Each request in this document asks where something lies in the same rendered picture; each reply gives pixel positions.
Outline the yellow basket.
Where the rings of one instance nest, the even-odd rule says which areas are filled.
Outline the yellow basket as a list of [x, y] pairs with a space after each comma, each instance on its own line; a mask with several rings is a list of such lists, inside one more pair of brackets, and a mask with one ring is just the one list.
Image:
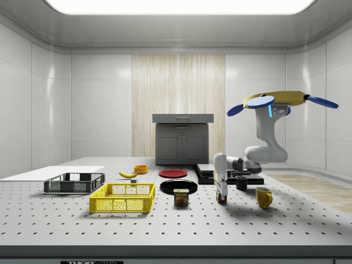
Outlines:
[[90, 212], [150, 212], [154, 183], [107, 183], [89, 197]]

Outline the white board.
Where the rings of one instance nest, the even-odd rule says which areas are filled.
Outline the white board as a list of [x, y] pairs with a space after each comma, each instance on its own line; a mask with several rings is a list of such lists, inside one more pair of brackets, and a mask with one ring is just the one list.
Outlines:
[[93, 173], [102, 168], [104, 166], [49, 166], [0, 179], [0, 181], [45, 181], [63, 173]]

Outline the flat-sided can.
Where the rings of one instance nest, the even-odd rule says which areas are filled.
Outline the flat-sided can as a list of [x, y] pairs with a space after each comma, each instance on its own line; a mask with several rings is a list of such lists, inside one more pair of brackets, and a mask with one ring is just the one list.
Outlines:
[[189, 189], [174, 189], [173, 194], [175, 205], [189, 204]]

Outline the black plate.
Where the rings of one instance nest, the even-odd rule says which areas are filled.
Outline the black plate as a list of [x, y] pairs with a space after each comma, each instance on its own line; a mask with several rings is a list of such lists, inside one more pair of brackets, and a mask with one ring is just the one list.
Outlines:
[[167, 180], [160, 184], [160, 189], [168, 195], [173, 195], [174, 189], [188, 189], [192, 194], [197, 191], [197, 184], [189, 180]]

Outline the black mug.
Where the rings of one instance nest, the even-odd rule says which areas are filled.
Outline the black mug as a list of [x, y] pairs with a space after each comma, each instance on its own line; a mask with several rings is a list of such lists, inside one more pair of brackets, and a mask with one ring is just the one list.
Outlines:
[[236, 188], [244, 191], [248, 188], [248, 179], [245, 176], [238, 175], [235, 177]]

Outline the white cabinet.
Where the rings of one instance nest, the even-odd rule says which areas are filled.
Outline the white cabinet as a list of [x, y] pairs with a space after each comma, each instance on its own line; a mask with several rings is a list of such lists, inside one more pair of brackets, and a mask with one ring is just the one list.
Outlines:
[[156, 164], [208, 164], [208, 125], [156, 124]]

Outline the red plate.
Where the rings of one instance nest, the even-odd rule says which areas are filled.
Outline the red plate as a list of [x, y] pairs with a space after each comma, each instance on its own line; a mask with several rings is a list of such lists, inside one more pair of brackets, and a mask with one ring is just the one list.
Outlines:
[[165, 169], [159, 171], [159, 176], [164, 178], [182, 178], [187, 176], [188, 172], [183, 169]]

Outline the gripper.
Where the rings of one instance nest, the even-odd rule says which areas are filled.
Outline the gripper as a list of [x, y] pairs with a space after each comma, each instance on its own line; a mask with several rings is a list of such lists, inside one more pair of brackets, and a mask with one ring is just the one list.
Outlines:
[[221, 194], [221, 196], [227, 196], [228, 195], [228, 185], [227, 182], [224, 179], [220, 180], [215, 180], [214, 184], [217, 188], [217, 192]]

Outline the dark grey basket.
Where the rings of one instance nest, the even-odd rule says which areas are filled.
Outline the dark grey basket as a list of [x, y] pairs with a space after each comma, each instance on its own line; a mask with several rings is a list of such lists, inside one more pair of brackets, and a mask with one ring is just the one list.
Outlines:
[[89, 194], [103, 185], [104, 173], [63, 173], [44, 182], [44, 192], [51, 194]]

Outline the yellow mug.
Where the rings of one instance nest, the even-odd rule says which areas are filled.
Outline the yellow mug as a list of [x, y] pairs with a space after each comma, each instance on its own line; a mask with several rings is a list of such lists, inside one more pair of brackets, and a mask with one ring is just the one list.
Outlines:
[[266, 187], [257, 187], [255, 192], [258, 205], [261, 208], [269, 208], [273, 201], [272, 191]]

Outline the drone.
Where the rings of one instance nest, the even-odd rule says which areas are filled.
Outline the drone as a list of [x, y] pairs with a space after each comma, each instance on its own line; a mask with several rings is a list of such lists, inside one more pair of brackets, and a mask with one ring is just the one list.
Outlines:
[[325, 100], [320, 97], [311, 96], [301, 91], [276, 91], [268, 93], [259, 93], [244, 98], [242, 104], [234, 106], [227, 112], [227, 116], [234, 116], [240, 113], [244, 108], [258, 109], [268, 107], [269, 116], [271, 117], [273, 113], [271, 105], [288, 105], [290, 107], [303, 104], [305, 103], [305, 101], [311, 101], [329, 108], [339, 107], [339, 105], [334, 102]]

